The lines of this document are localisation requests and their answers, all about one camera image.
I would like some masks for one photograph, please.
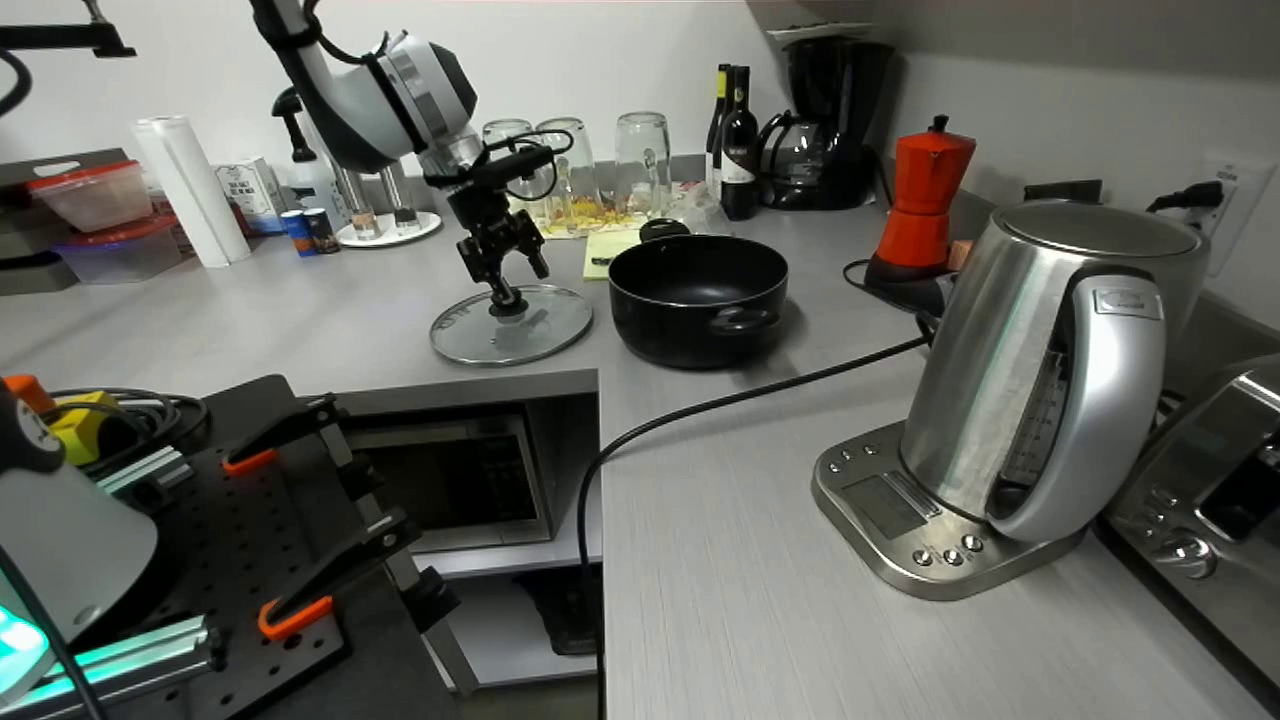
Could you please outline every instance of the wall outlet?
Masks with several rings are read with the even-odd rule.
[[[1208,277],[1225,269],[1225,259],[1236,251],[1249,217],[1258,200],[1269,193],[1277,175],[1277,162],[1245,162],[1228,152],[1208,152],[1205,156],[1205,179],[1225,185],[1225,206],[1201,217],[1201,232],[1214,243]]]

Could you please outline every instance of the stainless steel kettle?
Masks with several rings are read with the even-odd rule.
[[[1117,210],[997,213],[907,425],[824,454],[820,507],[919,597],[970,597],[1059,556],[1147,440],[1205,251]]]

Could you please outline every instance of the paper towel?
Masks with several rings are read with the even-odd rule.
[[[141,162],[168,195],[204,269],[229,269],[247,256],[246,232],[219,193],[214,165],[179,118],[143,118],[132,127]]]

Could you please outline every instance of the kitchen counter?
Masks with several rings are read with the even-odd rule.
[[[878,213],[759,217],[746,236],[792,259],[792,332],[742,373],[666,373],[612,332],[608,294],[581,283],[581,243],[552,277],[595,305],[567,353],[458,369],[428,326],[476,294],[454,232],[296,259],[274,241],[229,271],[172,269],[0,299],[0,369],[48,388],[217,392],[284,373],[296,392],[507,380],[595,386],[602,440],[632,425],[911,342],[901,311],[853,294]],[[925,355],[901,355],[644,437],[605,469],[612,720],[911,720],[911,715],[1269,715],[1097,539],[960,606],[885,590],[809,498],[814,460],[904,419]]]

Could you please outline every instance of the kettle base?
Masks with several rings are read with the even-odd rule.
[[[814,498],[870,569],[925,601],[960,601],[1040,566],[1054,566],[1076,538],[1015,546],[988,525],[931,499],[901,464],[904,425],[844,440],[815,460]]]
[[[945,271],[904,271],[885,263],[882,256],[870,259],[864,294],[911,315],[945,315],[948,310]]]

